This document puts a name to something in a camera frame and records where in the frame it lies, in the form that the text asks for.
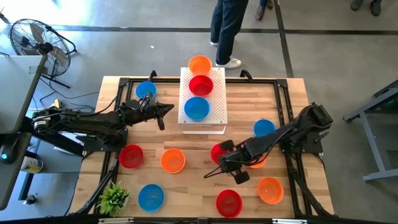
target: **concrete floor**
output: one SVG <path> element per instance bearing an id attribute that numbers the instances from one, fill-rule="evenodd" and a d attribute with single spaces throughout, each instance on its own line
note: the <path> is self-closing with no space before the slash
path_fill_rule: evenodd
<path id="1" fill-rule="evenodd" d="M 21 10 L 10 0 L 5 1 L 3 13 L 10 21 L 29 17 L 48 24 L 70 26 L 208 28 L 215 1 L 43 0 L 37 4 L 37 1 L 26 0 L 23 1 L 26 10 Z M 279 2 L 286 29 L 398 30 L 398 2 L 394 0 L 383 0 L 379 17 L 370 14 L 369 1 L 358 12 L 349 9 L 349 0 Z M 249 1 L 243 28 L 277 29 L 275 10 L 267 11 L 262 22 L 254 20 L 257 4 L 257 0 Z M 46 13 L 33 10 L 43 6 L 48 9 Z M 209 45 L 210 34 L 206 32 L 60 33 L 74 41 L 79 50 L 72 57 L 69 70 L 59 77 L 73 88 L 66 90 L 54 86 L 67 96 L 98 91 L 104 75 L 148 75 L 151 70 L 156 70 L 159 75 L 178 76 L 179 68 L 187 66 L 193 55 L 203 54 L 215 59 L 216 49 Z M 279 34 L 240 33 L 236 36 L 233 56 L 240 58 L 244 68 L 254 77 L 286 77 L 280 43 Z M 287 46 L 294 76 L 304 78 L 310 100 L 323 104 L 335 120 L 329 136 L 323 140 L 323 147 L 336 214 L 346 218 L 398 222 L 398 179 L 363 182 L 362 175 L 375 172 L 376 163 L 362 126 L 355 121 L 345 124 L 341 119 L 374 92 L 398 78 L 398 36 L 287 34 Z M 14 54 L 7 30 L 0 30 L 0 51 Z M 228 71 L 227 75 L 236 77 L 239 72 Z M 35 99 L 48 93 L 50 89 L 39 83 Z M 65 103 L 95 106 L 97 96 L 71 101 L 53 95 L 38 107 L 48 106 L 56 98 Z M 51 178 L 62 181 L 56 175 Z M 60 184 L 58 191 L 72 192 L 73 186 L 74 183 Z M 31 188 L 32 193 L 39 190 Z M 59 200 L 44 199 L 47 204 Z M 21 206 L 10 204 L 7 209 L 16 210 Z M 60 203 L 51 210 L 39 204 L 29 207 L 31 209 L 24 209 L 18 217 L 0 212 L 0 220 L 60 215 L 68 204 Z"/>

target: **wooden table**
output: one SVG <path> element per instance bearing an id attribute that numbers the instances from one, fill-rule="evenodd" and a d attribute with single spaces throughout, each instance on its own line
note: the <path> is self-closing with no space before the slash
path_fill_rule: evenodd
<path id="1" fill-rule="evenodd" d="M 105 108 L 116 96 L 119 79 L 120 77 L 103 78 L 97 110 Z M 287 82 L 296 116 L 304 106 L 308 105 L 304 80 L 289 78 Z M 157 87 L 157 100 L 161 103 L 173 103 L 175 108 L 164 118 L 164 131 L 159 130 L 156 120 L 129 127 L 127 143 L 137 144 L 143 148 L 144 162 L 137 169 L 119 166 L 118 182 L 120 181 L 121 185 L 132 193 L 122 216 L 221 217 L 215 207 L 216 197 L 222 190 L 232 189 L 243 199 L 243 210 L 238 218 L 294 217 L 286 162 L 278 147 L 269 154 L 264 167 L 248 168 L 251 178 L 243 184 L 237 185 L 234 179 L 226 174 L 209 179 L 203 178 L 216 167 L 210 157 L 213 145 L 228 139 L 241 142 L 252 137 L 253 124 L 261 118 L 269 119 L 277 127 L 280 126 L 272 85 L 227 84 L 228 125 L 224 135 L 181 134 L 177 124 L 179 83 L 157 83 Z M 135 87 L 132 92 L 132 98 L 136 98 Z M 184 152 L 186 164 L 178 174 L 168 174 L 160 166 L 160 157 L 166 149 L 174 147 Z M 81 208 L 97 187 L 103 157 L 103 152 L 95 152 L 83 161 L 72 202 L 72 212 Z M 333 213 L 322 163 L 312 154 L 304 154 L 302 159 L 309 189 L 324 208 Z M 257 184 L 263 177 L 275 177 L 284 186 L 284 198 L 277 205 L 268 205 L 257 196 Z M 154 213 L 144 212 L 137 202 L 140 189 L 147 184 L 158 184 L 165 191 L 165 203 Z M 297 193 L 300 208 L 304 211 L 301 190 Z"/>

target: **white sneaker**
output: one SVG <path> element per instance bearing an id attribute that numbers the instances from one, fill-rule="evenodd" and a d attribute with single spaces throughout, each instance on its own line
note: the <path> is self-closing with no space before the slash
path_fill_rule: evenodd
<path id="1" fill-rule="evenodd" d="M 226 63 L 225 65 L 218 65 L 216 63 L 217 67 L 224 67 L 226 69 L 235 69 L 235 68 L 239 68 L 242 65 L 242 62 L 238 59 L 235 58 L 231 58 L 231 60 Z"/>

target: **white platform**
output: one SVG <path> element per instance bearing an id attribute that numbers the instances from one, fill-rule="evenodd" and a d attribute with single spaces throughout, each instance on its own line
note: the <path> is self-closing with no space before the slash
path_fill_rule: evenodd
<path id="1" fill-rule="evenodd" d="M 193 121 L 184 112 L 185 103 L 195 95 L 189 90 L 193 75 L 189 68 L 181 68 L 180 101 L 178 123 L 183 134 L 224 134 L 228 123 L 226 107 L 226 85 L 224 68 L 212 68 L 209 78 L 213 81 L 213 91 L 206 99 L 210 104 L 209 115 L 201 121 Z"/>

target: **potted plant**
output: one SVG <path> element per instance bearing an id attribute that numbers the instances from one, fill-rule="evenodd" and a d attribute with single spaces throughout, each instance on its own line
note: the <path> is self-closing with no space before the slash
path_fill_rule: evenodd
<path id="1" fill-rule="evenodd" d="M 118 184 L 111 182 L 111 187 L 105 189 L 104 193 L 99 196 L 99 212 L 113 217 L 119 215 L 126 206 L 130 195 L 127 189 L 120 187 L 120 182 Z"/>

